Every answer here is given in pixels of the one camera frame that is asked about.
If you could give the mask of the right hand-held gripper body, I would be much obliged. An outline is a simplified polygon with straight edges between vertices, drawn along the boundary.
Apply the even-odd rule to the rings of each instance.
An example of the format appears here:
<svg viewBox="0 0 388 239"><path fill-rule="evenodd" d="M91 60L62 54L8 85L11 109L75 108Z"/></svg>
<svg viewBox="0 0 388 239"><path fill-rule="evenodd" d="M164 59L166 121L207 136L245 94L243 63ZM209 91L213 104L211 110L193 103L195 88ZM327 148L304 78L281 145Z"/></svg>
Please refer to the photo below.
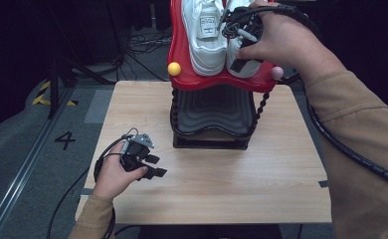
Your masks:
<svg viewBox="0 0 388 239"><path fill-rule="evenodd" d="M250 5L254 0L227 0L219 28L235 48L257 43L263 32L263 24Z"/></svg>

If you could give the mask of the person's right hand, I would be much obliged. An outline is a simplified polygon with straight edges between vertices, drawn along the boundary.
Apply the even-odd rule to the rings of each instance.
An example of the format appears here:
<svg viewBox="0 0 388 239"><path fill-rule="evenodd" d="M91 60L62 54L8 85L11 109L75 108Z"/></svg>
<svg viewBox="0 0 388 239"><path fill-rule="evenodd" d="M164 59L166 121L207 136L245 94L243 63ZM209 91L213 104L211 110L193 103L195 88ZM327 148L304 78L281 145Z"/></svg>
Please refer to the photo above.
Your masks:
<svg viewBox="0 0 388 239"><path fill-rule="evenodd" d="M239 59L260 59L291 67L308 83L346 68L317 37L297 20L274 12L259 14L264 26L261 40L241 48Z"/></svg>

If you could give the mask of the black metal stand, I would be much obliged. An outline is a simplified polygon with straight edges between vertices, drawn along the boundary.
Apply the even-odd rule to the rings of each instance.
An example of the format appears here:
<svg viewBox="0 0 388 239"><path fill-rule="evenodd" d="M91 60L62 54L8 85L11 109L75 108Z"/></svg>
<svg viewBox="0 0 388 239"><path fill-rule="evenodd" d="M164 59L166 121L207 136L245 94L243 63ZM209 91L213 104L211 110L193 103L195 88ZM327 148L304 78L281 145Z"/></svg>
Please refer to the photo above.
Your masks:
<svg viewBox="0 0 388 239"><path fill-rule="evenodd" d="M94 79L96 82L102 85L114 85L114 82L107 80L81 63L72 61L65 57L55 58L51 65L49 77L51 83L51 105L49 119L52 119L60 108L59 81L62 81L66 88L74 88L77 85L77 78L73 73L73 69L77 69L83 75Z"/></svg>
<svg viewBox="0 0 388 239"><path fill-rule="evenodd" d="M280 83L282 85L290 85L290 84L293 84L293 83L295 83L297 81L302 81L302 78L301 78L300 74L295 74L295 75L293 75L291 77L288 77L288 78L282 77Z"/></svg>

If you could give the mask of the red and black shoe rack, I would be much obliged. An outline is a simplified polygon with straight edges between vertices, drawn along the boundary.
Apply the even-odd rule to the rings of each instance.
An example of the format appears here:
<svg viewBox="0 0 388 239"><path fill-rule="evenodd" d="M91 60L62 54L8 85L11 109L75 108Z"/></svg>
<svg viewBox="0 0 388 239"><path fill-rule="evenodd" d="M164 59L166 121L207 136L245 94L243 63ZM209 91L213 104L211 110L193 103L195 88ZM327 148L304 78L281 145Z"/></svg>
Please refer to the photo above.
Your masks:
<svg viewBox="0 0 388 239"><path fill-rule="evenodd" d="M216 76L203 77L193 71L189 45L181 17L181 0L170 0L172 42L168 53L168 74L172 85L170 124L173 145L180 148L245 149L277 81L277 67L248 59L243 73L233 73L237 59L227 40L225 67ZM263 101L255 106L253 93Z"/></svg>

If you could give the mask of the yellow black hazard tape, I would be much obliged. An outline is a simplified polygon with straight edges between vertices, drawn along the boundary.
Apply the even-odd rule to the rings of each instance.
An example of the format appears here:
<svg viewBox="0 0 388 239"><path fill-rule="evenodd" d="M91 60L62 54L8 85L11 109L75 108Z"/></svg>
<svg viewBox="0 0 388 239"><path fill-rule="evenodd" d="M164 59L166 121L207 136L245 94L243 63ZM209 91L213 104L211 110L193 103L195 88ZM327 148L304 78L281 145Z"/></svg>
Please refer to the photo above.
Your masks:
<svg viewBox="0 0 388 239"><path fill-rule="evenodd" d="M37 95L33 99L32 105L45 105L50 106L51 101L44 98L45 93L48 88L51 86L51 82L47 80L39 89ZM79 104L79 101L68 101L67 106L76 107Z"/></svg>

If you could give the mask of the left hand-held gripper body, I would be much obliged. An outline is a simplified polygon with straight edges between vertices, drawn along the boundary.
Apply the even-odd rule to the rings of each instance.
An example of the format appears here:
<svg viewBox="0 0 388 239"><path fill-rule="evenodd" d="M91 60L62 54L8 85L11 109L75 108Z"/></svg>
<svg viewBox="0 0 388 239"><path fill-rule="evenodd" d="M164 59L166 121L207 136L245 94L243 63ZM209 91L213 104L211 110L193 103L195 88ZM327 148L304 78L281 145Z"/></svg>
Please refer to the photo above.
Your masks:
<svg viewBox="0 0 388 239"><path fill-rule="evenodd" d="M144 166L145 158L151 154L154 143L147 133L130 135L121 150L120 163L125 171Z"/></svg>

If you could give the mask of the person's left hand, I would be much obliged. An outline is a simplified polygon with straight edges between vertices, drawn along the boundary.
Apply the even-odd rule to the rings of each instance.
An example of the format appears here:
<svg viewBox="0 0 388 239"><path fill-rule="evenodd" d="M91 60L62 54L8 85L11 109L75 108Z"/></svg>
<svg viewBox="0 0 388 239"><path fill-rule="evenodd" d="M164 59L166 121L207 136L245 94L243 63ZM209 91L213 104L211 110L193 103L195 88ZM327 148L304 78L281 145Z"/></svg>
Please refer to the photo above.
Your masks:
<svg viewBox="0 0 388 239"><path fill-rule="evenodd" d="M114 199L120 195L128 185L140 179L146 172L145 166L127 172L120 164L123 142L119 142L109 152L109 156L103 161L97 182L93 190L93 196Z"/></svg>

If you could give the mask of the metal floor rail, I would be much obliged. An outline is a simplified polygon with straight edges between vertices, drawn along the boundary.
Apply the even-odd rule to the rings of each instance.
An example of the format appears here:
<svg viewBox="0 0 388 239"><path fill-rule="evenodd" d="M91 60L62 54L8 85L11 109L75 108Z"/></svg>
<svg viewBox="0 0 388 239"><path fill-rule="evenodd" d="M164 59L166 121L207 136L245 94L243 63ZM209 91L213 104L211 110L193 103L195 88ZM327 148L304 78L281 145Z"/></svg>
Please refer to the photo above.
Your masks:
<svg viewBox="0 0 388 239"><path fill-rule="evenodd" d="M0 230L9 216L59 113L73 94L63 89L54 106L29 104L0 125Z"/></svg>

